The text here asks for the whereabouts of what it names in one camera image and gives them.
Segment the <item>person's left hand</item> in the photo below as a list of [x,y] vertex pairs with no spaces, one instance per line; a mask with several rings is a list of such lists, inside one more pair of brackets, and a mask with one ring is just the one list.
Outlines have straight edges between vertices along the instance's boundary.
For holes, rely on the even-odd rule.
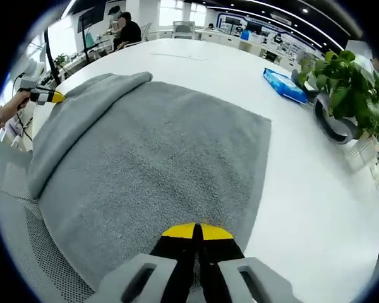
[[29,91],[20,91],[15,94],[15,96],[6,104],[0,107],[0,128],[5,125],[5,123],[17,114],[17,112],[24,108],[25,105],[30,100]]

